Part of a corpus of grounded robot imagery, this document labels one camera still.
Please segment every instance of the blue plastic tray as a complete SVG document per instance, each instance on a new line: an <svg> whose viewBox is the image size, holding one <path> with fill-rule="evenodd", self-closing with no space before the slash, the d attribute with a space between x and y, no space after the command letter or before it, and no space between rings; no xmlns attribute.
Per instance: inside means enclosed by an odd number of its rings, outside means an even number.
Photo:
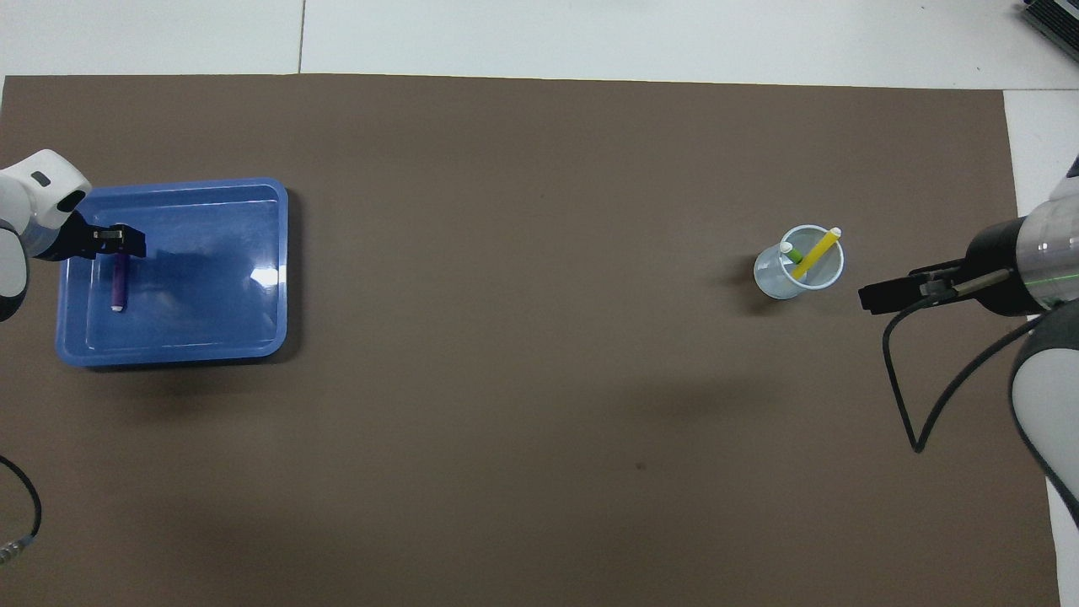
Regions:
<svg viewBox="0 0 1079 607"><path fill-rule="evenodd" d="M113 313L111 254L60 268L56 353L76 367L265 357L288 329L288 194L275 179L94 190L91 223L146 232Z"/></svg>

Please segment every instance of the cable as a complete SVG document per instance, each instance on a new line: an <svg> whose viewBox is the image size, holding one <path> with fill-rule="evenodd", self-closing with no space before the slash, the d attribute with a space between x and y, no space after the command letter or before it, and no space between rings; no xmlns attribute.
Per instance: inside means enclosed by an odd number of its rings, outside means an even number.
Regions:
<svg viewBox="0 0 1079 607"><path fill-rule="evenodd" d="M962 371L960 371L952 380L952 382L947 385L944 391L941 392L940 398L937 399L937 402L933 404L933 409L929 412L929 416L926 418L926 423L925 425L923 425L919 436L915 437L914 427L911 424L911 416L906 412L906 404L903 402L903 395L899 389L899 380L896 377L896 368L891 360L891 332L896 330L896 327L898 327L899 323L903 321L903 319L910 317L911 315L917 313L918 311L924 311L931 306L938 305L938 303L955 299L960 294L968 294L970 292L980 290L981 288L985 288L986 286L992 286L992 284L1000 281L1000 279L998 279L999 275L996 277L987 277L987 276L988 274L986 276L980 276L967 282L956 285L953 288L935 292L933 294L930 294L929 296L926 296L925 299L912 303L911 306L906 307L898 315L896 315L896 318L893 318L891 322L888 323L888 327L885 328L884 330L884 336L882 337L882 349L884 350L884 364L885 368L888 370L888 381L891 383L891 391L896 397L896 405L899 408L899 416L903 420L903 429L906 430L906 440L911 443L911 449L914 450L914 453L916 454L920 454L926 449L926 443L929 441L929 434L932 432L933 426L937 424L937 419L940 417L941 412L944 411L944 405L947 404L948 400L952 399L952 396L955 395L956 390L958 390L959 387L962 386L962 384L967 381L967 378L973 375L973 373L978 371L978 368L982 367L985 363L985 361L993 358L994 355L996 355L1000 350L1003 350L1006 347L1008 347L1010 344L1012 344L1020 337L1023 337L1024 335L1029 333L1030 330L1037 327L1038 323L1043 321L1049 315L1051 315L1054 312L1050 311L1048 314L1024 323L1021 328L1009 332L1000 340L994 342L988 348L986 348L980 355L978 355L978 357L974 357L974 360L970 361L967 364L967 367L965 367Z"/></svg>
<svg viewBox="0 0 1079 607"><path fill-rule="evenodd" d="M26 491L29 492L30 499L33 500L33 528L30 529L29 535L23 537L22 539L0 546L0 565L3 565L18 556L23 549L33 543L35 538L37 538L38 532L41 529L41 498L38 496L38 489L33 487L33 483L30 481L30 478L23 472L23 469L15 466L15 463L0 456L0 464L4 465L9 470L14 472L15 477L18 477L18 480L23 482L23 486L25 486Z"/></svg>

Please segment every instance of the white floor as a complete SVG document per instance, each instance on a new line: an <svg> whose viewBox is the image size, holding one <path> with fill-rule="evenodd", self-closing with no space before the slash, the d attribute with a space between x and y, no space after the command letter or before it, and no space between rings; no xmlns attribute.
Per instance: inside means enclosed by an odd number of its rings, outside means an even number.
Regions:
<svg viewBox="0 0 1079 607"><path fill-rule="evenodd" d="M1079 63L1023 23L1021 6L1009 0L0 0L0 80L303 71L998 88L1006 91L1016 199L1025 213L1079 153ZM1079 607L1079 533L1050 494L1062 604Z"/></svg>

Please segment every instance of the purple marker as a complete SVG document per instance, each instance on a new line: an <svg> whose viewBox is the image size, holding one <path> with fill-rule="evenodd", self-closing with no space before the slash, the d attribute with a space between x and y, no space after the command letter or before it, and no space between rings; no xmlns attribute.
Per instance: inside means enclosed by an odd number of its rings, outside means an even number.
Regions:
<svg viewBox="0 0 1079 607"><path fill-rule="evenodd" d="M112 256L112 312L123 313L127 307L127 253Z"/></svg>

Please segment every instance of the translucent plastic cup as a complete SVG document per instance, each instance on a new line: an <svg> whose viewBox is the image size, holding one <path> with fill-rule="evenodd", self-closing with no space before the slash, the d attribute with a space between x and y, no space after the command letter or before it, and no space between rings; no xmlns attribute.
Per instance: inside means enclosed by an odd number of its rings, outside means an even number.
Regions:
<svg viewBox="0 0 1079 607"><path fill-rule="evenodd" d="M793 227L776 244L757 254L753 263L753 277L765 294L774 299L790 299L806 290L820 290L832 286L843 273L843 246L835 243L828 252L809 268L802 279L791 275L795 263L779 251L779 245L789 242L803 253L809 251L828 232L820 225L798 225Z"/></svg>

